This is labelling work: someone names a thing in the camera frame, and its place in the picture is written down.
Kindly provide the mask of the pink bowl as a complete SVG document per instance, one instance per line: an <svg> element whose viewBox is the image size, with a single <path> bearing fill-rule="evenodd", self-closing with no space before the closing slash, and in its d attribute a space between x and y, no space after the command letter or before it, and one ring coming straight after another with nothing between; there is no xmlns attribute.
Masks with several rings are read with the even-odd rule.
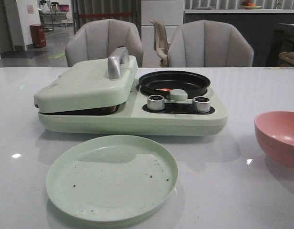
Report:
<svg viewBox="0 0 294 229"><path fill-rule="evenodd" d="M277 163L294 169L294 112L261 113L254 119L254 129L261 149Z"/></svg>

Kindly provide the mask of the right grey upholstered chair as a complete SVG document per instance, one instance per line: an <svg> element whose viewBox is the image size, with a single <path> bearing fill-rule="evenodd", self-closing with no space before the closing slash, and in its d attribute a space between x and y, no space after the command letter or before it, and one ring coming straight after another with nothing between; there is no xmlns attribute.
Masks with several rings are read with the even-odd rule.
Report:
<svg viewBox="0 0 294 229"><path fill-rule="evenodd" d="M207 20L178 26L168 50L170 67L251 67L253 58L236 27Z"/></svg>

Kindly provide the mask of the orange shrimp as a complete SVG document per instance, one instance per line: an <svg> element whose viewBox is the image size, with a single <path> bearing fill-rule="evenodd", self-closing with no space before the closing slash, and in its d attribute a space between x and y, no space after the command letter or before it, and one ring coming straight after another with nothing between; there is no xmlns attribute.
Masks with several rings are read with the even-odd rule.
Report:
<svg viewBox="0 0 294 229"><path fill-rule="evenodd" d="M161 90L161 91L170 91L171 89L170 88L160 88L158 90Z"/></svg>

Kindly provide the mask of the white cabinet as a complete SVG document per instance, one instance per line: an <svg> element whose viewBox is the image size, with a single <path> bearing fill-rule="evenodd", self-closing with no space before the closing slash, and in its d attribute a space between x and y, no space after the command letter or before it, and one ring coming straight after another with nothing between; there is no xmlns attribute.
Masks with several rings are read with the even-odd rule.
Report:
<svg viewBox="0 0 294 229"><path fill-rule="evenodd" d="M167 41L171 42L177 26L183 23L184 6L183 0L141 1L143 67L160 66L160 58L154 50L154 26L150 21L161 21L166 29Z"/></svg>

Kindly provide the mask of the mint green sandwich maker lid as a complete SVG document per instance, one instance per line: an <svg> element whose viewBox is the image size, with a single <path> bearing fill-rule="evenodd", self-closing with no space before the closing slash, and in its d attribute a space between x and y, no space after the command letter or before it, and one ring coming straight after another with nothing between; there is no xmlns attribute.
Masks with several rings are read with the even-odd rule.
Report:
<svg viewBox="0 0 294 229"><path fill-rule="evenodd" d="M108 115L130 96L138 69L125 47L106 59L78 62L34 96L46 115Z"/></svg>

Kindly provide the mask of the beige office chair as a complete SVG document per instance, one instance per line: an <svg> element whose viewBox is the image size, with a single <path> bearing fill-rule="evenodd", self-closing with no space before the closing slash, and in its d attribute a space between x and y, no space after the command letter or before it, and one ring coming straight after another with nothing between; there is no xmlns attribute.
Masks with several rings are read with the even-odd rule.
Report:
<svg viewBox="0 0 294 229"><path fill-rule="evenodd" d="M164 24L159 20L150 20L154 26L154 50L160 58L161 67L169 67L169 43Z"/></svg>

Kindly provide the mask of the mint green breakfast maker base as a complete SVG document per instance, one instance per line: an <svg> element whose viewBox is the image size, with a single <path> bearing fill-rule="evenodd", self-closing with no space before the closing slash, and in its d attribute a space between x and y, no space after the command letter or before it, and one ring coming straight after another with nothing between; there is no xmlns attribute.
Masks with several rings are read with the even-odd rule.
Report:
<svg viewBox="0 0 294 229"><path fill-rule="evenodd" d="M39 113L39 120L48 130L64 133L207 136L223 130L228 113L223 103L209 88L205 97L210 100L210 111L198 113L192 101L167 101L162 111L147 110L147 95L134 80L127 102L108 115L89 112L71 114Z"/></svg>

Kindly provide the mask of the fruit bowl on counter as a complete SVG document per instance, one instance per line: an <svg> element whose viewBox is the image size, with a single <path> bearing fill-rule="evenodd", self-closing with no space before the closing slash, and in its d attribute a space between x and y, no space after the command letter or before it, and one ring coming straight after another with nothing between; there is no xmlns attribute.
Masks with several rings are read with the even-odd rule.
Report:
<svg viewBox="0 0 294 229"><path fill-rule="evenodd" d="M261 5L256 5L255 3L251 2L250 0L244 0L241 3L241 6L245 10L255 10L255 9L261 9Z"/></svg>

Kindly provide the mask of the red trash bin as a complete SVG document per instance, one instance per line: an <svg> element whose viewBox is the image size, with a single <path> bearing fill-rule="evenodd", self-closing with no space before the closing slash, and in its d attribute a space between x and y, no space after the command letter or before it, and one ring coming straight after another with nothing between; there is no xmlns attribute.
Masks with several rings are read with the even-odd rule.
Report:
<svg viewBox="0 0 294 229"><path fill-rule="evenodd" d="M43 48L46 46L44 26L40 24L30 25L30 33L34 48Z"/></svg>

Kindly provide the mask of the grey upholstered chair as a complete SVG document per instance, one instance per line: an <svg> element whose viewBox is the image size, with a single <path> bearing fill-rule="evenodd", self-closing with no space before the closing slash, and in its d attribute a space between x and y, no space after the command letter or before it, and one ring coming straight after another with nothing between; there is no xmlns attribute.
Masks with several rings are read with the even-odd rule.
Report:
<svg viewBox="0 0 294 229"><path fill-rule="evenodd" d="M251 67L253 58L236 27L207 20L178 26L168 50L170 67Z"/></svg>
<svg viewBox="0 0 294 229"><path fill-rule="evenodd" d="M66 45L67 65L72 67L78 62L108 58L119 46L126 47L142 67L143 45L135 24L116 19L88 22Z"/></svg>

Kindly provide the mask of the left grey upholstered chair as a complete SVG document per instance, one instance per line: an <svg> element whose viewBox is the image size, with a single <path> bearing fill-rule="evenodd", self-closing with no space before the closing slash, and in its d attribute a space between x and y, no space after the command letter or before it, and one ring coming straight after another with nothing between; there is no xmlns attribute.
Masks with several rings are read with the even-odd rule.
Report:
<svg viewBox="0 0 294 229"><path fill-rule="evenodd" d="M108 58L119 46L126 47L142 67L143 45L135 24L116 19L88 22L66 45L67 65L72 67L78 62Z"/></svg>

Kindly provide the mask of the left silver control knob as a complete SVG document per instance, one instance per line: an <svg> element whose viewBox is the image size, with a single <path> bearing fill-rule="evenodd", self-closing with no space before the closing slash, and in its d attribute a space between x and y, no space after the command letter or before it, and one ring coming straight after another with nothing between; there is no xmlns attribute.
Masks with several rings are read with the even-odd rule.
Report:
<svg viewBox="0 0 294 229"><path fill-rule="evenodd" d="M150 95L147 99L147 108L152 111L161 111L165 108L165 98L162 95Z"/></svg>

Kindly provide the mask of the right silver control knob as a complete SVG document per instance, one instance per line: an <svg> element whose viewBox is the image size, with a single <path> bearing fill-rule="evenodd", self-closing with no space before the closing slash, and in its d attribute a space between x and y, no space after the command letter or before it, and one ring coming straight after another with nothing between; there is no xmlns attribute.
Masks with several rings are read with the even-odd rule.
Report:
<svg viewBox="0 0 294 229"><path fill-rule="evenodd" d="M211 101L209 98L197 96L192 99L192 108L195 112L206 113L211 109Z"/></svg>

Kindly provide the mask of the dark counter with white top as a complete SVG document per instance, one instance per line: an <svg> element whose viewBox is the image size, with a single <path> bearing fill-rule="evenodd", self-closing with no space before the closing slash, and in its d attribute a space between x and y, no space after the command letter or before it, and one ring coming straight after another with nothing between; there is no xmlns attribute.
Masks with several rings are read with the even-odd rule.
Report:
<svg viewBox="0 0 294 229"><path fill-rule="evenodd" d="M294 52L294 10L185 10L184 23L198 20L236 27L254 50L254 67L278 66L281 52Z"/></svg>

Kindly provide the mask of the black round frying pan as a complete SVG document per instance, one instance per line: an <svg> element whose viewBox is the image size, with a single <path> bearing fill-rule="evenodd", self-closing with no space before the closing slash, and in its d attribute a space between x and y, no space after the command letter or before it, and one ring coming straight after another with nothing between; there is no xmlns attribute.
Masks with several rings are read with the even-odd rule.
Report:
<svg viewBox="0 0 294 229"><path fill-rule="evenodd" d="M156 71L147 73L139 78L141 90L147 95L162 95L168 98L170 91L161 91L160 88L181 89L186 91L188 98L202 96L207 92L211 81L198 73L187 71Z"/></svg>

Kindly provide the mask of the mint green round plate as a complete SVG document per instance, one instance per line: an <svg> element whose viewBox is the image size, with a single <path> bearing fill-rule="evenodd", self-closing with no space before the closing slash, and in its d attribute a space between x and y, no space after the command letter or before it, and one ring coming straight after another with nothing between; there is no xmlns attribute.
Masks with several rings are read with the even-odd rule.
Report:
<svg viewBox="0 0 294 229"><path fill-rule="evenodd" d="M156 212L177 179L176 160L161 144L140 136L110 135L63 153L48 171L46 191L68 215L123 225Z"/></svg>

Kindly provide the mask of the silver control knob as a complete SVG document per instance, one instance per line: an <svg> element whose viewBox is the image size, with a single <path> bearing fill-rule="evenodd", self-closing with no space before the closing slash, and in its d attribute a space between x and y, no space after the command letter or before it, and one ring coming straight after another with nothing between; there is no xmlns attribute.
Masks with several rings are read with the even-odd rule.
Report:
<svg viewBox="0 0 294 229"><path fill-rule="evenodd" d="M211 109L211 101L209 98L197 96L192 99L192 108L195 112L206 113Z"/></svg>
<svg viewBox="0 0 294 229"><path fill-rule="evenodd" d="M165 108L165 98L162 95L150 95L147 99L147 108L152 111L161 111Z"/></svg>

